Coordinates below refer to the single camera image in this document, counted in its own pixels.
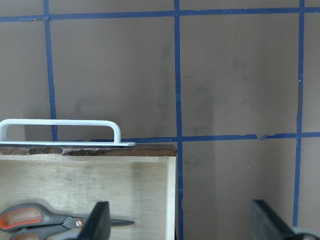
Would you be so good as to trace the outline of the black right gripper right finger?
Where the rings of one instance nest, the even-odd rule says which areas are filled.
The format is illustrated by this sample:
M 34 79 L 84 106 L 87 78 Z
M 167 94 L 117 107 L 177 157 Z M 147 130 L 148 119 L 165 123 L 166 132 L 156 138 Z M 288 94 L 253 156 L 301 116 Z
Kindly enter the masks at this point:
M 296 237 L 293 230 L 261 199 L 251 202 L 250 230 L 255 240 L 293 240 Z

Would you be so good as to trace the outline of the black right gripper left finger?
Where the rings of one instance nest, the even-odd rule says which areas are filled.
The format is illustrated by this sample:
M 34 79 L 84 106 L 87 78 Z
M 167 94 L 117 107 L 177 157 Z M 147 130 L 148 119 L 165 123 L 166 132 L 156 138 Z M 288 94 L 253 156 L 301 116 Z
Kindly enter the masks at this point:
M 111 217 L 108 201 L 97 202 L 89 215 L 78 240 L 108 240 L 111 235 Z

